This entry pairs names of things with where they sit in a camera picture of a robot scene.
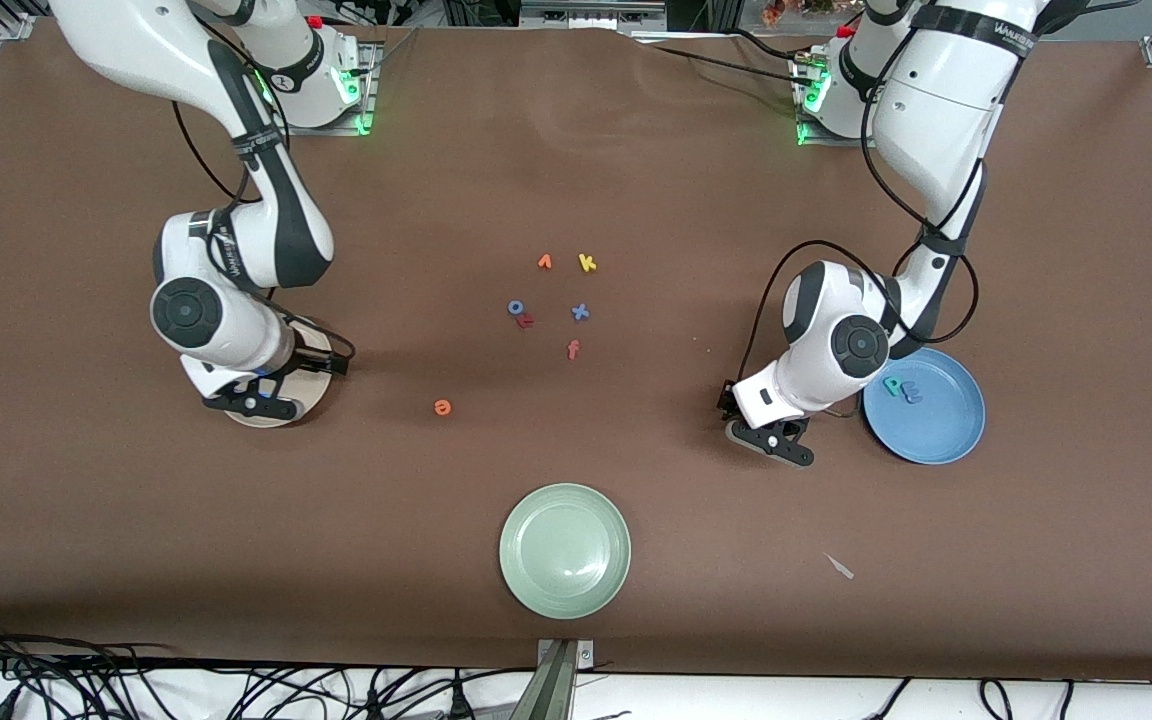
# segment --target brown table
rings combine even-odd
[[[886,266],[915,234],[858,152],[795,146],[786,91],[609,32],[422,31],[370,137],[293,138],[338,260],[280,300],[361,353],[311,419],[257,432],[205,410],[147,323],[162,220],[223,202],[168,104],[51,24],[6,47],[0,626],[242,659],[518,665],[567,635],[619,670],[1152,679],[1152,70],[1044,44],[1021,77],[980,310],[945,347],[988,427],[938,468],[859,419],[816,420],[804,471],[723,439],[714,397],[782,252]],[[783,350],[768,319],[758,365]],[[616,601],[571,623],[497,568],[507,511],[558,482],[634,538]]]

